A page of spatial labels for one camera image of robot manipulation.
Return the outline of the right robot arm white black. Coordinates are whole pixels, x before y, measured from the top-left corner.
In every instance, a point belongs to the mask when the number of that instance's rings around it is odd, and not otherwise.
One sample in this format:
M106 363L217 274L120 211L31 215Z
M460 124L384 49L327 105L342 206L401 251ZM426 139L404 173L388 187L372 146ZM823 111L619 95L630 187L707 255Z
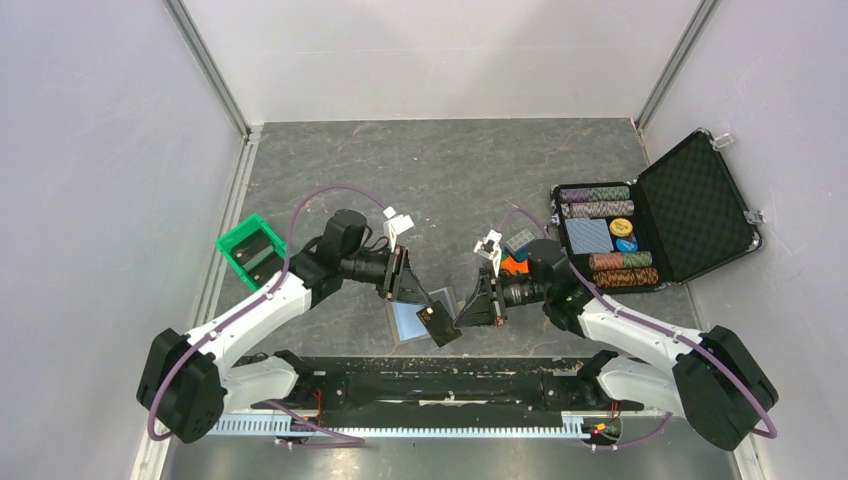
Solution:
M538 304L558 329L610 345L578 373L577 392L585 405L631 401L655 407L685 419L726 451L749 435L777 437L769 412L778 391L732 330L684 328L626 307L600 293L554 240L529 243L523 274L502 272L496 231L479 240L474 252L489 263L456 326L500 326L508 309Z

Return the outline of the dark credit card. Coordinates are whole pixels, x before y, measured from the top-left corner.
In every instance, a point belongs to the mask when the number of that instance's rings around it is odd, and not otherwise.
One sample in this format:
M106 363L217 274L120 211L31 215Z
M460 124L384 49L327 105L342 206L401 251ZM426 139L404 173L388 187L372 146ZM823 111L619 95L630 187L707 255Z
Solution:
M441 301L435 301L422 308L416 316L438 347L444 347L462 336L461 330L454 325L449 311Z
M265 245L262 249L252 248L249 251L249 255L242 255L240 257L242 260L241 266L244 270L250 271L275 255L276 252L271 243Z

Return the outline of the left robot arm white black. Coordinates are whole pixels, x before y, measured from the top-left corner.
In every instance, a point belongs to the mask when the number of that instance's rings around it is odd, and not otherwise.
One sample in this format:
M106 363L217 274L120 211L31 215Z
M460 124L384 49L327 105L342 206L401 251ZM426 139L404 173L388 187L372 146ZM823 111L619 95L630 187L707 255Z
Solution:
M339 210L324 233L310 240L283 269L225 314L179 334L166 329L148 354L137 392L148 412L148 434L157 441L175 437L192 443L233 410L266 400L306 405L314 394L307 367L296 358L272 355L243 365L241 358L286 322L316 307L347 280L375 287L389 302L419 306L421 323L449 317L413 272L408 251L397 242L413 228L410 216L384 211L387 246L372 250L363 240L365 217Z

